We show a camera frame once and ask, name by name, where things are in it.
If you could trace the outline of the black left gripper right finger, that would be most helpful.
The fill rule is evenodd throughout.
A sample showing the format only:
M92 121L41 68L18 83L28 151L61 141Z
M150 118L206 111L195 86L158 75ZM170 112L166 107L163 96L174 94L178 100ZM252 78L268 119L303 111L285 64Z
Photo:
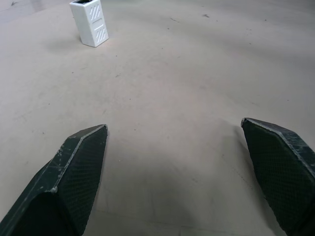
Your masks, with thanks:
M315 153L295 132L253 118L241 122L257 182L288 236L315 234Z

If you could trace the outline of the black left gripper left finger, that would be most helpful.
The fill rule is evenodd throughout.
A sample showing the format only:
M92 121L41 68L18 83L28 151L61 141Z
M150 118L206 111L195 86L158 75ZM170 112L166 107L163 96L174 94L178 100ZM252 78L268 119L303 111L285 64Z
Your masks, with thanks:
M81 236L98 191L106 124L69 136L0 223L2 236Z

